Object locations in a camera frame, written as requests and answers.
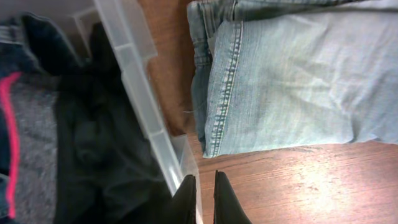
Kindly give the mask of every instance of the pink stripe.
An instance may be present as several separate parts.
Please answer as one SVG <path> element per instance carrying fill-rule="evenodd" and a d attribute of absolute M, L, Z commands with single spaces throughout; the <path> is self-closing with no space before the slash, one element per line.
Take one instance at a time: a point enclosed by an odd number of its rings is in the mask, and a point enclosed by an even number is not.
<path fill-rule="evenodd" d="M 9 217 L 15 218 L 15 190 L 18 178 L 18 163 L 19 163 L 19 137 L 17 121 L 15 119 L 14 110 L 10 100 L 9 92 L 11 85 L 20 77 L 20 72 L 14 72 L 8 77 L 0 81 L 0 103 L 3 105 L 4 116 L 7 123 L 8 138 L 10 139 L 11 148 L 11 164 L 9 172 L 9 181 L 6 191 L 6 199 L 9 205 Z"/>

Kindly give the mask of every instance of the folded clothes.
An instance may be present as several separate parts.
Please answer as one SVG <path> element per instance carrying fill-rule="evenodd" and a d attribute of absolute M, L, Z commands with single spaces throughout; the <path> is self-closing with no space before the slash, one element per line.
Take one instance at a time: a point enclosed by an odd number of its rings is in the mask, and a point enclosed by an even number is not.
<path fill-rule="evenodd" d="M 278 3 L 286 8 L 281 14 L 291 12 L 284 4 Z M 205 157 L 311 144 L 398 143 L 393 1 L 300 9 L 250 22 L 243 21 L 246 13 L 236 13 L 239 3 L 233 6 L 218 1 L 188 7 L 197 66 L 192 95 Z"/>

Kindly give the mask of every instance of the denim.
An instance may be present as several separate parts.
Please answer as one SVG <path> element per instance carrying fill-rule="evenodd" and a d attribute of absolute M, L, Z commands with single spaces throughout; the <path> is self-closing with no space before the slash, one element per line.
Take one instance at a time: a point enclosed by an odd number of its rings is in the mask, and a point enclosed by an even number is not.
<path fill-rule="evenodd" d="M 192 97 L 204 157 L 398 143 L 397 8 L 390 0 L 322 7 L 339 3 L 347 2 L 188 6 L 197 67 Z"/>
<path fill-rule="evenodd" d="M 12 72 L 79 73 L 83 63 L 50 19 L 25 12 L 0 21 L 0 78 Z"/>
<path fill-rule="evenodd" d="M 7 177 L 0 174 L 0 219 L 8 216 L 8 204 L 6 200 Z"/>
<path fill-rule="evenodd" d="M 9 166 L 10 145 L 8 140 L 6 120 L 4 119 L 4 113 L 0 106 L 0 174 L 8 175 Z"/>

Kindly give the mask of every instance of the plastic storage bin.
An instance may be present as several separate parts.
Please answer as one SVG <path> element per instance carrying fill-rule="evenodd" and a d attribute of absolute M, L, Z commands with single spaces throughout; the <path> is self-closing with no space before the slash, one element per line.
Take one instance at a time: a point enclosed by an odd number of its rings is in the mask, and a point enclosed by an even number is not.
<path fill-rule="evenodd" d="M 157 52 L 144 13 L 136 0 L 94 2 L 122 70 L 122 80 L 132 107 L 152 145 L 170 192 L 176 193 L 187 174 L 194 175 L 197 180 L 197 223 L 203 223 L 199 171 L 188 139 L 186 136 L 169 136 L 147 79 L 147 62 L 155 57 Z M 96 17 L 96 10 L 85 9 L 73 16 L 86 46 L 88 29 Z"/>

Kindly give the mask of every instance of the dark denim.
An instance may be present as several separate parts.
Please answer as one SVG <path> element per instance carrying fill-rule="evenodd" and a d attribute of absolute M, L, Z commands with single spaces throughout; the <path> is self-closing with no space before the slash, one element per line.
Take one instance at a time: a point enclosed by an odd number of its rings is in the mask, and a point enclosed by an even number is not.
<path fill-rule="evenodd" d="M 7 217 L 8 204 L 6 200 L 7 177 L 0 174 L 0 219 Z"/>
<path fill-rule="evenodd" d="M 6 121 L 0 109 L 0 174 L 8 175 L 10 165 L 10 147 Z"/>
<path fill-rule="evenodd" d="M 0 78 L 12 72 L 77 74 L 83 64 L 50 19 L 22 13 L 0 22 Z"/>

